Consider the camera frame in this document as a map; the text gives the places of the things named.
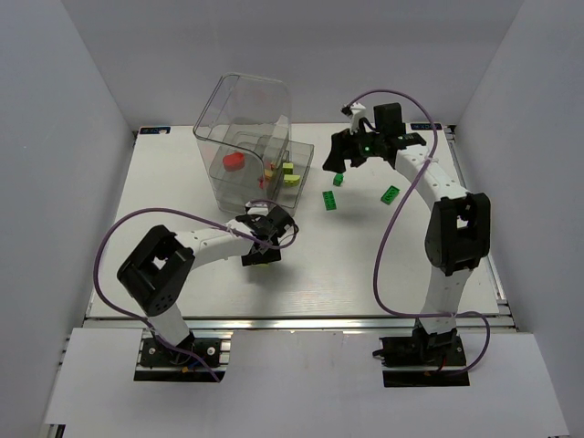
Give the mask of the small green cube brick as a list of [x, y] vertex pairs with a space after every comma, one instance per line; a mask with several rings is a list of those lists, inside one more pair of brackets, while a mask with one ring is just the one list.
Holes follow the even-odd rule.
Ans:
[[337, 173], [333, 178], [333, 185], [340, 187], [343, 184], [344, 175], [342, 173]]

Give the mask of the dark green long brick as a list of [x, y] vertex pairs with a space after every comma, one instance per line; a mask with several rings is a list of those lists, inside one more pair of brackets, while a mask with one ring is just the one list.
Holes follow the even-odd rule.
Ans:
[[323, 204], [327, 211], [335, 211], [337, 209], [337, 203], [332, 191], [325, 191], [322, 193]]

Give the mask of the lime small brick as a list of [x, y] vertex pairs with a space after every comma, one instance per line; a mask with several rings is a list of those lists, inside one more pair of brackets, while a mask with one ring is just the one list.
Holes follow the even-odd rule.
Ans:
[[282, 169], [284, 174], [293, 174], [294, 173], [294, 163], [293, 162], [284, 162], [282, 164]]

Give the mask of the lime rounded brick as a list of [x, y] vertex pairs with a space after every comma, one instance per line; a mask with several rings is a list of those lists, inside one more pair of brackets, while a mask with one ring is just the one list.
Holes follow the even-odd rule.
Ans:
[[283, 178], [283, 184], [287, 188], [297, 187], [300, 185], [301, 176], [295, 174], [285, 174]]

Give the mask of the red rounded brick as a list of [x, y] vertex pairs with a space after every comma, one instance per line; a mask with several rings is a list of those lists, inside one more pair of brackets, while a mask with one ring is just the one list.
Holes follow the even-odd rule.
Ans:
[[245, 155], [241, 152], [226, 154], [222, 159], [222, 164], [226, 172], [238, 172], [245, 167]]

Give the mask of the clear plastic drawer cover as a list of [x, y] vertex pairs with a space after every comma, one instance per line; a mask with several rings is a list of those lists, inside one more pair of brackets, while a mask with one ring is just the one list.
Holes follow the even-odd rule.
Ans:
[[220, 210], [240, 214], [249, 201], [277, 198], [290, 116], [284, 82], [241, 73], [220, 77], [193, 127]]

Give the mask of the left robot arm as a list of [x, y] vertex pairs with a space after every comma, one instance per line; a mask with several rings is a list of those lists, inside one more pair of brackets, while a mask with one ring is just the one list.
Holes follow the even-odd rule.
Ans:
[[167, 349], [193, 348], [194, 337], [177, 305], [194, 269], [239, 257], [243, 266], [281, 260], [280, 239], [297, 232], [293, 217], [282, 207], [248, 204], [245, 213], [226, 224], [187, 233], [156, 225], [121, 264], [117, 279], [137, 302], [153, 333]]

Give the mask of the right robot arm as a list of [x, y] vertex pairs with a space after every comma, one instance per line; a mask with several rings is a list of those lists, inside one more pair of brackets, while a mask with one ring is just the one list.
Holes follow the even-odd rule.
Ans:
[[424, 251], [432, 269], [422, 314], [412, 334], [391, 342], [388, 350], [404, 364], [431, 363], [454, 348], [455, 315], [464, 287], [489, 253], [490, 200], [449, 176], [425, 139], [406, 130], [399, 103], [376, 106], [373, 121], [359, 103], [344, 107], [342, 113], [350, 125], [332, 135], [324, 170], [344, 173], [369, 158], [381, 158], [410, 182], [430, 210]]

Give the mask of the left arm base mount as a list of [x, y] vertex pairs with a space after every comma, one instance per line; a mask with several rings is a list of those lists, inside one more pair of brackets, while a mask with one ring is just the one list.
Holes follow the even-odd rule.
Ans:
[[147, 382], [218, 383], [226, 372], [230, 341], [195, 338], [192, 351], [211, 368], [216, 378], [192, 355], [164, 347], [157, 339], [141, 341], [133, 379]]

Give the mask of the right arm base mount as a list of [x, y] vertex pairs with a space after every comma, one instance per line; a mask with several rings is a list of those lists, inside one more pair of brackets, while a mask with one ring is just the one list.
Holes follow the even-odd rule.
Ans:
[[464, 346], [459, 336], [450, 346], [426, 349], [411, 337], [380, 338], [371, 355], [381, 361], [385, 388], [468, 387]]

